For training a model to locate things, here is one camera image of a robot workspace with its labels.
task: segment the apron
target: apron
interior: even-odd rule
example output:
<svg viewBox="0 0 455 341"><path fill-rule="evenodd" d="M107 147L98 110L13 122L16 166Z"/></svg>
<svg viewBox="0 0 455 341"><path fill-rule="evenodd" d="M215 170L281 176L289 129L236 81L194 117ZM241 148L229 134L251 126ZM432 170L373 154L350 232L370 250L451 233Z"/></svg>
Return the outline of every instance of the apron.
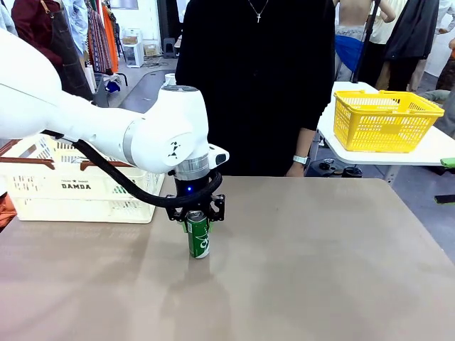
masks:
<svg viewBox="0 0 455 341"><path fill-rule="evenodd" d="M93 100L92 90L85 78L84 70L77 56L76 47L74 46L73 37L71 36L65 15L62 11L51 13L44 0L41 5L45 12L50 16L52 22L52 41L49 50L60 56L63 60L63 66L57 68L62 90L68 94L83 97L88 101Z"/></svg>

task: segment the black jacket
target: black jacket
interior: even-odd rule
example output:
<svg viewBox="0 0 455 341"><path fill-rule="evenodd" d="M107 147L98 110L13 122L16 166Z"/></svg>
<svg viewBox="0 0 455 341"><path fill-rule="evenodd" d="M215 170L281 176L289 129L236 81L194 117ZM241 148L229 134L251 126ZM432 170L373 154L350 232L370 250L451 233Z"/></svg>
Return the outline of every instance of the black jacket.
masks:
<svg viewBox="0 0 455 341"><path fill-rule="evenodd" d="M265 0L251 0L258 12ZM332 0L191 0L176 80L205 100L225 175L283 176L300 128L316 130L334 77Z"/></svg>
<svg viewBox="0 0 455 341"><path fill-rule="evenodd" d="M439 0L409 0L385 48L386 60L427 59L432 51Z"/></svg>

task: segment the green can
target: green can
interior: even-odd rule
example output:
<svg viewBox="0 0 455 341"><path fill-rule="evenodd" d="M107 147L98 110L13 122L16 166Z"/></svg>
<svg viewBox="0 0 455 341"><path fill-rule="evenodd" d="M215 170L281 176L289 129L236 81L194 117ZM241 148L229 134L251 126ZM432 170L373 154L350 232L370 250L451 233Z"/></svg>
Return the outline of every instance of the green can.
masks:
<svg viewBox="0 0 455 341"><path fill-rule="evenodd" d="M210 252L208 241L209 221L201 211L190 211L186 215L186 230L190 254L196 259L205 258Z"/></svg>

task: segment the blue garment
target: blue garment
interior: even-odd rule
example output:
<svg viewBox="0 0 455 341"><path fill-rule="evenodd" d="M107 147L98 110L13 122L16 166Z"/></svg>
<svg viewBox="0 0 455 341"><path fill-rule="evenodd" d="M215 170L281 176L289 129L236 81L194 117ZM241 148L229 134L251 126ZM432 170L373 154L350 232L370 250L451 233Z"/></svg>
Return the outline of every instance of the blue garment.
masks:
<svg viewBox="0 0 455 341"><path fill-rule="evenodd" d="M77 54L82 57L87 50L88 17L84 0L62 0L65 17L71 31Z"/></svg>
<svg viewBox="0 0 455 341"><path fill-rule="evenodd" d="M363 42L346 36L335 36L335 51L344 65L352 72L357 69L357 64L362 53Z"/></svg>

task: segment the black sweater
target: black sweater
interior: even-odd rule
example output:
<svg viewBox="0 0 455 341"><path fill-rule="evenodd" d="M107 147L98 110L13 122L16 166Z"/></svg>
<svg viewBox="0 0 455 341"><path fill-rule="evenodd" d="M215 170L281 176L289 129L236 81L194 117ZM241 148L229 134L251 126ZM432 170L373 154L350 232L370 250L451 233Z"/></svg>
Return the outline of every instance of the black sweater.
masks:
<svg viewBox="0 0 455 341"><path fill-rule="evenodd" d="M288 171L331 101L334 21L332 0L269 0L259 23L248 0L191 0L176 79L204 96L209 142L231 154L223 174Z"/></svg>

